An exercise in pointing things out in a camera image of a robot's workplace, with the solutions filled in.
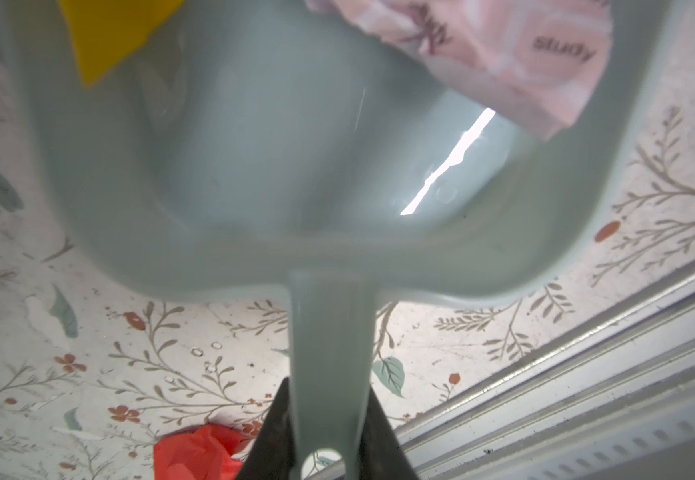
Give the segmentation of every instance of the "floral wallpaper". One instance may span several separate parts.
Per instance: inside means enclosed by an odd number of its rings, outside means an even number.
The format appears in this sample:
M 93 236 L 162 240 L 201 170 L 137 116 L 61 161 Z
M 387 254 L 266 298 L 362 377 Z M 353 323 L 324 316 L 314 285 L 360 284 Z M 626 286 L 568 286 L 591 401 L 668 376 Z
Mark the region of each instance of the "floral wallpaper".
M 55 223 L 28 150 L 0 65 L 0 480 L 151 478 L 158 439 L 206 422 L 252 441 L 288 371 L 285 306 L 112 283 Z M 532 295 L 377 312 L 372 384 L 393 425 L 695 258 L 695 2 L 631 160 L 608 223 Z

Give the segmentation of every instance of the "red flower print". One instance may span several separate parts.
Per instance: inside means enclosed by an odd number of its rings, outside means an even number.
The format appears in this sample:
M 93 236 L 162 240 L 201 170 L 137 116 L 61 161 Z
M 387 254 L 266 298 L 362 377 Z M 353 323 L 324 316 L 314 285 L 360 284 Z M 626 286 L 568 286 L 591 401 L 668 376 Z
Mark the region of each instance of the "red flower print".
M 86 371 L 86 365 L 75 363 L 75 355 L 72 353 L 68 353 L 64 357 L 56 356 L 54 360 L 59 365 L 62 365 L 62 370 L 65 370 L 67 373 L 73 373 L 75 370 L 80 370 L 81 372 Z
M 595 234 L 595 243 L 600 244 L 603 240 L 606 240 L 611 235 L 616 234 L 621 225 L 622 223 L 619 220 L 614 220 L 613 222 L 604 225 L 603 228 L 598 230 L 598 233 Z
M 259 435 L 259 429 L 262 428 L 262 422 L 254 420 L 252 423 L 245 423 L 241 427 L 246 435 L 249 437 L 256 437 Z
M 125 405 L 119 405 L 115 408 L 108 408 L 108 412 L 112 413 L 112 419 L 116 422 L 125 422 L 129 420 L 133 423 L 139 423 L 139 411 L 129 410 Z
M 133 326 L 136 330 L 141 330 L 143 332 L 144 329 L 147 328 L 144 324 L 144 320 L 142 320 L 141 317 L 136 313 L 126 312 L 123 314 L 123 316 L 126 317 L 128 324 Z

